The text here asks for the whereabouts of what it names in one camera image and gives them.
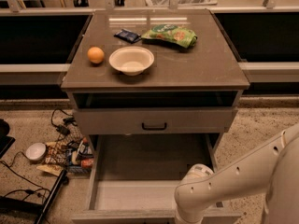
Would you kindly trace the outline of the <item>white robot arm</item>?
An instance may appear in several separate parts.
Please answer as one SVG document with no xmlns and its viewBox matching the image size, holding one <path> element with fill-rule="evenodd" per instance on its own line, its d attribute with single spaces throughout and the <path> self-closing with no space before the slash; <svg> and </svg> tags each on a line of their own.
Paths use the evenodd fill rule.
<svg viewBox="0 0 299 224">
<path fill-rule="evenodd" d="M 262 224 L 299 224 L 299 124 L 217 172 L 195 164 L 175 189 L 175 223 L 201 224 L 213 203 L 262 192 Z"/>
</svg>

